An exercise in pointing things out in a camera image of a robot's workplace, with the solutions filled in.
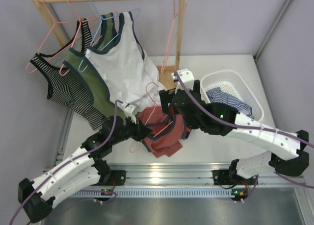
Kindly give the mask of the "red tank top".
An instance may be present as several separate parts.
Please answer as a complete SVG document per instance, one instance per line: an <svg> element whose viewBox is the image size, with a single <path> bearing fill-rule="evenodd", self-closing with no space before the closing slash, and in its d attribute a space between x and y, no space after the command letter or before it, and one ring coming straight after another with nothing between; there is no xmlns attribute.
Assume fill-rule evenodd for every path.
<svg viewBox="0 0 314 225"><path fill-rule="evenodd" d="M153 107L145 108L137 115L138 119L144 124L152 110ZM180 140L187 139L191 132L180 114L164 114L161 106L156 107L146 126L153 132L141 143L155 158L174 155L183 147Z"/></svg>

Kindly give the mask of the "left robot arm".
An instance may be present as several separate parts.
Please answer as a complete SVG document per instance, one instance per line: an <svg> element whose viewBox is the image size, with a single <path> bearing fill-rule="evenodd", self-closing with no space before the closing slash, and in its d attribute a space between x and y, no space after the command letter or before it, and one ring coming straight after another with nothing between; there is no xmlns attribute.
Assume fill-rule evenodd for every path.
<svg viewBox="0 0 314 225"><path fill-rule="evenodd" d="M19 182L21 209L31 223L37 223L76 192L98 183L107 184L111 169L104 157L112 152L113 146L128 139L141 141L150 133L152 130L140 120L124 121L119 116L111 116L64 161L41 176Z"/></svg>

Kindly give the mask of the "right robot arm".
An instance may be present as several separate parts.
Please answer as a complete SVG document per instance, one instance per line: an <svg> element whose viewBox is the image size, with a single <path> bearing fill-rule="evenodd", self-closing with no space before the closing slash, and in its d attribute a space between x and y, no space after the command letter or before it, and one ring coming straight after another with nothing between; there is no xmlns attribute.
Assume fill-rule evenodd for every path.
<svg viewBox="0 0 314 225"><path fill-rule="evenodd" d="M181 115L190 129L240 139L265 149L262 154L231 162L228 176L234 184L270 172L300 176L310 164L309 154L304 151L309 140L308 132L283 132L263 125L226 104L205 103L201 99L198 80L191 91L160 90L159 97L163 113Z"/></svg>

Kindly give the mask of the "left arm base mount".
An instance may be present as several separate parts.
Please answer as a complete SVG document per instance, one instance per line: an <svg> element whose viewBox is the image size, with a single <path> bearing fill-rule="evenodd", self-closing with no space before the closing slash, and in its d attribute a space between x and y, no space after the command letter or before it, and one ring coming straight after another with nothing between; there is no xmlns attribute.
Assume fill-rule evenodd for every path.
<svg viewBox="0 0 314 225"><path fill-rule="evenodd" d="M100 186L123 186L126 181L125 170L112 170L106 161L100 161L99 168Z"/></svg>

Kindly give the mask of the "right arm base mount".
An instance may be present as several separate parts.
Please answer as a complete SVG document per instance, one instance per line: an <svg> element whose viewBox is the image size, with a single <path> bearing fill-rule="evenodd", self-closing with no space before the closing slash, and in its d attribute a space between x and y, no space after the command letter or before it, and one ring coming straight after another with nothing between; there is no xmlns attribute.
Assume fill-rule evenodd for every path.
<svg viewBox="0 0 314 225"><path fill-rule="evenodd" d="M213 170L212 176L214 185L218 185L224 189L232 189L238 185L254 185L258 181L256 175L245 179L236 174L238 162L239 159L233 160L228 169Z"/></svg>

